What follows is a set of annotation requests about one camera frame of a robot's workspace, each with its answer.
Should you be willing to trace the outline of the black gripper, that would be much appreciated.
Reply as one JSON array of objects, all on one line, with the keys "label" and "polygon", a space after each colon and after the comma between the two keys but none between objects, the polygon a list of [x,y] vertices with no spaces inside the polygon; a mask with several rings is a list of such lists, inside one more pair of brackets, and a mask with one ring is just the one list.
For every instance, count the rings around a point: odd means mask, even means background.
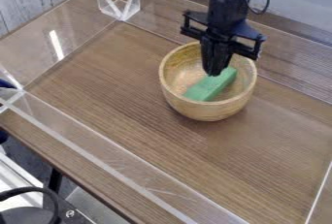
[{"label": "black gripper", "polygon": [[200,43],[201,67],[207,75],[220,74],[234,54],[251,60],[258,59],[266,36],[244,19],[235,23],[214,25],[203,12],[184,11],[183,17],[180,33]]}]

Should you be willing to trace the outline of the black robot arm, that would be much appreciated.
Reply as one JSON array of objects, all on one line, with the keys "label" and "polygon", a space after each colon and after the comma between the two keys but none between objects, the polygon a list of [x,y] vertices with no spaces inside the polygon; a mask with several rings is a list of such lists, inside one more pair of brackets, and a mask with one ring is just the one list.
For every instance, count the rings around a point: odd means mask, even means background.
[{"label": "black robot arm", "polygon": [[259,11],[250,8],[250,0],[208,0],[207,12],[185,10],[180,33],[199,41],[201,69],[218,76],[238,54],[256,60],[266,40],[246,22],[247,13],[266,12],[270,0]]}]

